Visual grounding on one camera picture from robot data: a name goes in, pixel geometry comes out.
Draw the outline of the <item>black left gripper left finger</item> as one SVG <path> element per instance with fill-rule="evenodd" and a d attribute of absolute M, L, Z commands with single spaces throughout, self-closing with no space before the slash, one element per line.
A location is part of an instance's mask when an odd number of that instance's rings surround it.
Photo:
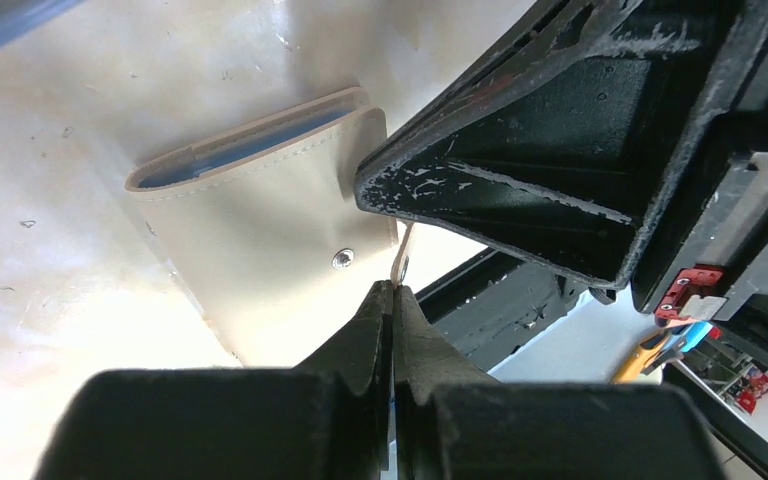
<path fill-rule="evenodd" d="M 393 286 L 292 368 L 107 370 L 76 392 L 39 479 L 376 479 L 388 467 Z"/>

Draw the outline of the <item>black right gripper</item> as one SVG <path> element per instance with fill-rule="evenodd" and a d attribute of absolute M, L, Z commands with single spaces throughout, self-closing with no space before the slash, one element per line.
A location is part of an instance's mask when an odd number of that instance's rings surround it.
<path fill-rule="evenodd" d="M 634 307 L 710 321 L 768 368 L 768 1 L 748 1 L 703 97 L 700 144 L 631 280 Z"/>

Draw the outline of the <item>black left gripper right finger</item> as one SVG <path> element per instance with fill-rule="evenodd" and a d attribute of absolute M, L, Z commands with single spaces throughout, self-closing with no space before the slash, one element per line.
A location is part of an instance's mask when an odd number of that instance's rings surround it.
<path fill-rule="evenodd" d="M 709 435 L 680 391 L 655 385 L 503 383 L 393 293 L 402 479 L 721 479 Z"/>

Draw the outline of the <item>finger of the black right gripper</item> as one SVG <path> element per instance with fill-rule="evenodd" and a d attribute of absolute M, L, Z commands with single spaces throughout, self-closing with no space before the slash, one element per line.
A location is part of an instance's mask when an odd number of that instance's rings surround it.
<path fill-rule="evenodd" d="M 539 1 L 361 162 L 357 205 L 621 287 L 754 23 L 751 1 Z"/>

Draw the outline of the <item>beige leather card holder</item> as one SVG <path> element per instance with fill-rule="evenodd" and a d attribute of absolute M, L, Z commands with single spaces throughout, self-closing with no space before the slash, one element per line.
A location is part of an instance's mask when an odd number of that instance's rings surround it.
<path fill-rule="evenodd" d="M 196 179 L 140 188 L 149 174 L 275 133 L 317 114 L 350 113 Z M 387 278 L 395 219 L 360 210 L 354 179 L 387 136 L 386 117 L 351 87 L 164 154 L 125 188 L 220 343 L 248 368 L 301 362 Z"/>

